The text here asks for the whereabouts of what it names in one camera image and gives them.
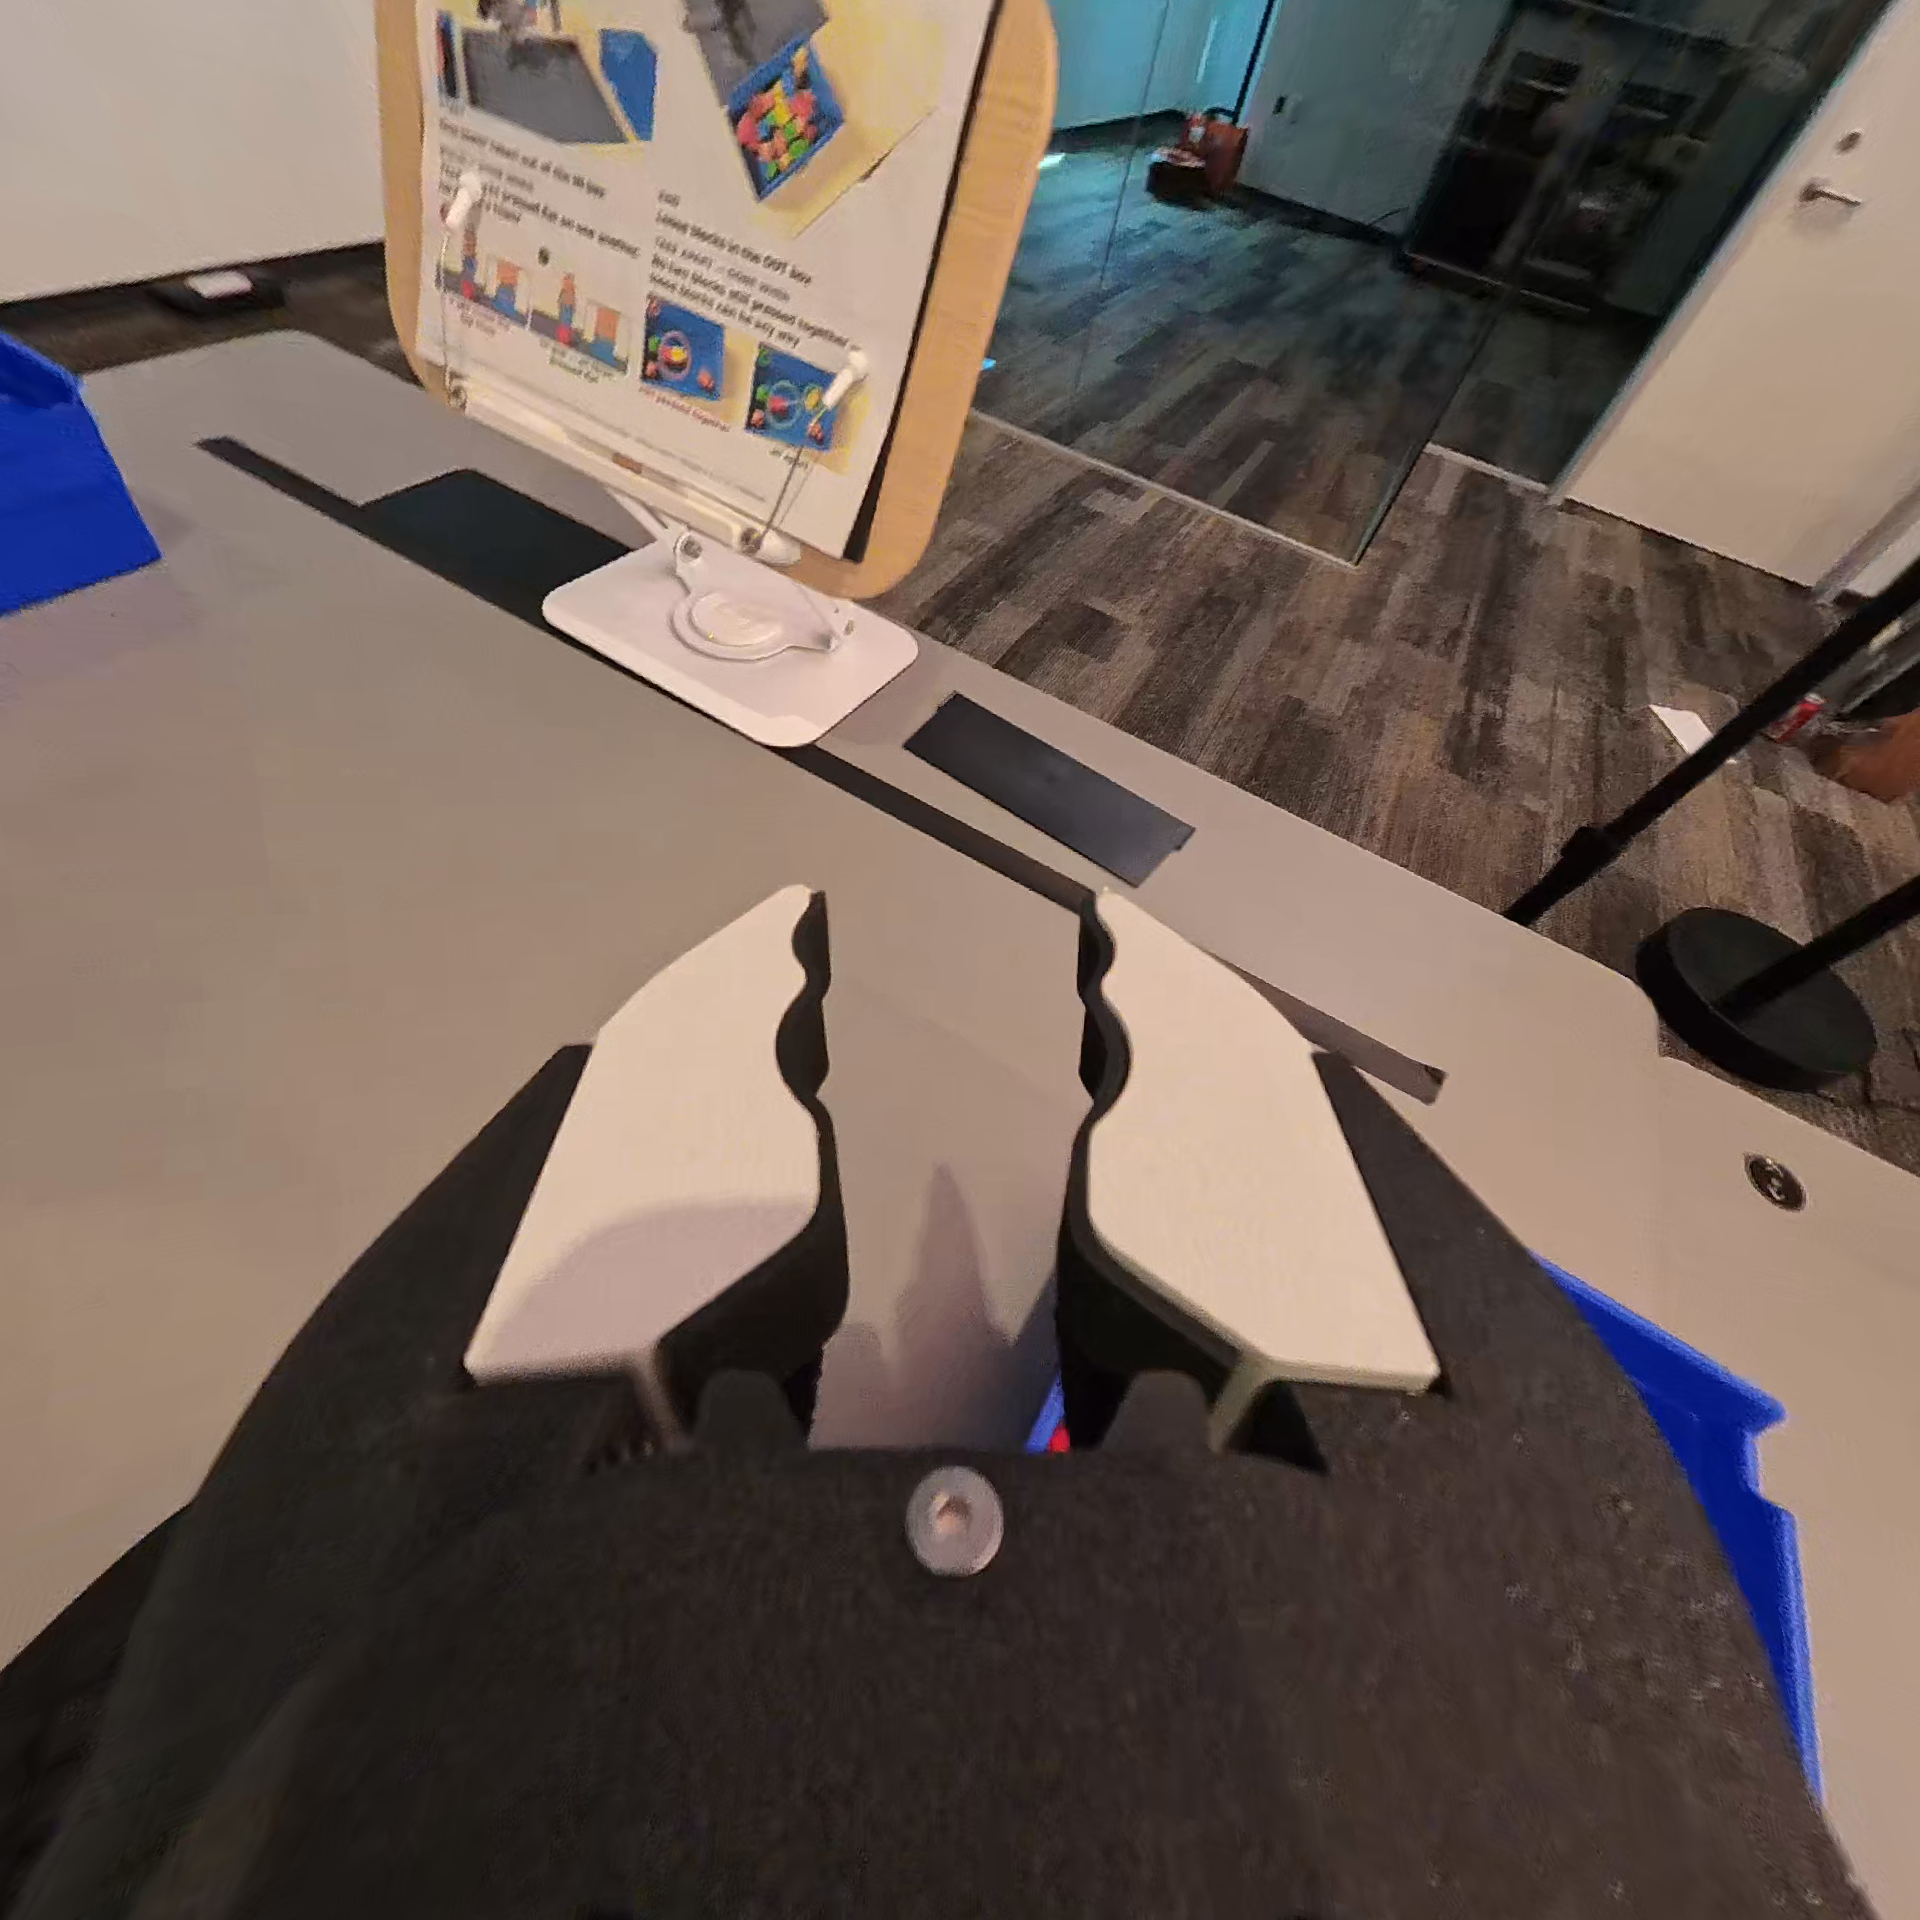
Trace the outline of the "black round-base floor stand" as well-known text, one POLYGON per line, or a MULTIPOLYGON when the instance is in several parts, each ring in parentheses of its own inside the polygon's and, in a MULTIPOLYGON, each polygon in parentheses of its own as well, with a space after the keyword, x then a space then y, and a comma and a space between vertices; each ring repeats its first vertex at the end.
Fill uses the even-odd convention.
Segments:
POLYGON ((1914 921, 1914 914, 1920 882, 1904 882, 1842 927, 1795 943, 1758 918, 1694 905, 1636 948, 1636 980, 1657 1022, 1729 1077, 1830 1089, 1879 1060, 1879 1024, 1842 966, 1914 921))

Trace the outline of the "wooden board with instruction sheet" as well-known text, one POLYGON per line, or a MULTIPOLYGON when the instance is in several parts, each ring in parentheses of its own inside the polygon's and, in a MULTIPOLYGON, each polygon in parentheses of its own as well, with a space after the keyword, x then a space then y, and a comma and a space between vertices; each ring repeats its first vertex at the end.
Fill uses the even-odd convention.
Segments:
POLYGON ((408 374, 876 600, 932 545, 1057 97, 1045 8, 375 8, 408 374))

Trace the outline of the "black slanted pole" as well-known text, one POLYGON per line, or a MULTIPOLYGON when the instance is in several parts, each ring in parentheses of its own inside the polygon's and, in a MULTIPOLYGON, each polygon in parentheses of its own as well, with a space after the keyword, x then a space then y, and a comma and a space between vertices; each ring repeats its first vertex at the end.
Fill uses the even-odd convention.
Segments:
POLYGON ((1701 784, 1708 784, 1726 760, 1739 760, 1765 731, 1775 731, 1803 695, 1830 684, 1846 664, 1854 664, 1892 622, 1920 605, 1920 559, 1909 559, 1885 592, 1854 605, 1803 664, 1789 664, 1775 684, 1765 684, 1726 731, 1714 731, 1694 755, 1685 755, 1664 784, 1651 784, 1636 806, 1624 806, 1603 825, 1579 825, 1552 871, 1503 905, 1503 921, 1542 921, 1560 900, 1593 885, 1620 862, 1664 813, 1670 813, 1701 784))

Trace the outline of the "black flat plate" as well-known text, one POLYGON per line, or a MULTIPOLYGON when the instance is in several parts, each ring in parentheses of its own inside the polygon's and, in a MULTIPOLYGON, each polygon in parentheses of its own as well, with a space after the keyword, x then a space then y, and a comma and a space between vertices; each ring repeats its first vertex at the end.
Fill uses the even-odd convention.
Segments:
POLYGON ((1111 784, 971 695, 942 695, 942 705, 907 736, 907 755, 1120 885, 1154 882, 1193 842, 1193 825, 1154 798, 1111 784))

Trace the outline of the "blue plastic bin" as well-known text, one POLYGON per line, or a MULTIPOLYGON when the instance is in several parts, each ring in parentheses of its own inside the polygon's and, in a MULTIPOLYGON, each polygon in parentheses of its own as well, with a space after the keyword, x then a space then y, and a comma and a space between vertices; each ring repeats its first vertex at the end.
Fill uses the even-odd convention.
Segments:
POLYGON ((83 378, 0 333, 0 614, 156 559, 83 378))
POLYGON ((1679 1473, 1714 1527, 1722 1560, 1765 1642, 1805 1783, 1822 1798, 1803 1545, 1795 1514, 1765 1500, 1758 1466, 1758 1433, 1788 1424, 1788 1407, 1765 1389, 1729 1373, 1669 1325, 1624 1309, 1612 1295, 1579 1282, 1560 1262, 1540 1256, 1540 1270, 1612 1352, 1612 1369, 1644 1404, 1644 1420, 1664 1431, 1679 1473))

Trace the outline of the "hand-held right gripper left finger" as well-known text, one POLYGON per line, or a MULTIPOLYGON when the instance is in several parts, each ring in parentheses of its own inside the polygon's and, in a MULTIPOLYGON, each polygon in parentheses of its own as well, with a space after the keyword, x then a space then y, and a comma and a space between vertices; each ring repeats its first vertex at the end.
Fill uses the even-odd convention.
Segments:
POLYGON ((790 885, 608 1012, 467 1334, 474 1389, 608 1373, 683 1448, 715 1373, 765 1373, 808 1431, 853 1301, 823 1000, 830 900, 790 885))

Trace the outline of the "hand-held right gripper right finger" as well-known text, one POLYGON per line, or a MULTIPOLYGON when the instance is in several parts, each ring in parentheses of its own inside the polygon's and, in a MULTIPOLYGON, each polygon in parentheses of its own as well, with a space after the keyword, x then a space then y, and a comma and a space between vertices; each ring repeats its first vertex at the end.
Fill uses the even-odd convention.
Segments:
POLYGON ((1433 1392, 1441 1352, 1325 1089, 1340 1060, 1117 892, 1078 918, 1078 1005, 1067 1451, 1094 1451, 1146 1373, 1196 1389, 1216 1451, 1317 1451, 1300 1389, 1433 1392))

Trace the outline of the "grey desk rail strip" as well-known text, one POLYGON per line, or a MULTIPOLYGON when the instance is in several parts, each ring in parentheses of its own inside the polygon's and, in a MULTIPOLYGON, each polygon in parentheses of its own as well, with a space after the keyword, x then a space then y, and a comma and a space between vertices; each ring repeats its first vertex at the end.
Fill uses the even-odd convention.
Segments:
MULTIPOLYGON (((1092 914, 1094 885, 1045 871, 1043 857, 975 830, 971 821, 942 813, 938 806, 880 784, 876 773, 830 755, 823 746, 805 746, 805 748, 778 748, 790 765, 801 765, 817 784, 830 784, 836 792, 890 813, 896 825, 971 857, 975 871, 1065 905, 1065 914, 1092 914)), ((1407 1051, 1311 1010, 1303 1000, 1291 1000, 1286 985, 1264 980, 1258 973, 1237 966, 1218 957, 1223 973, 1237 973, 1264 1005, 1271 1005, 1311 1048, 1350 1060, 1357 1075, 1370 1075, 1384 1089, 1412 1093, 1418 1106, 1433 1106, 1444 1089, 1444 1075, 1432 1065, 1412 1065, 1407 1051)))

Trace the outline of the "red wheeled case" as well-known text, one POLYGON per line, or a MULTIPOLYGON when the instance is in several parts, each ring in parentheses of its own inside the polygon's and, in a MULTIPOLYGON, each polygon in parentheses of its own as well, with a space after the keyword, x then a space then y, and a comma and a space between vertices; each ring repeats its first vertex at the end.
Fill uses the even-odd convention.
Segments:
POLYGON ((1245 162, 1245 124, 1223 110, 1181 116, 1146 166, 1146 189, 1164 205, 1216 205, 1237 189, 1245 162))

